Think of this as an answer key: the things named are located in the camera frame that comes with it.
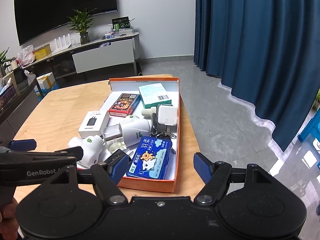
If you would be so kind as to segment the person's left hand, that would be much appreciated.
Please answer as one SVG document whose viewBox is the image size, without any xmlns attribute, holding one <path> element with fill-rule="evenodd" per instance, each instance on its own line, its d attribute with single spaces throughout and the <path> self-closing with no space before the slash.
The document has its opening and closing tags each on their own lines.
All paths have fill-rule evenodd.
<svg viewBox="0 0 320 240">
<path fill-rule="evenodd" d="M 12 202 L 1 209 L 1 236 L 5 240 L 16 240 L 18 238 L 18 222 L 16 219 L 16 207 L 18 202 L 15 198 Z"/>
</svg>

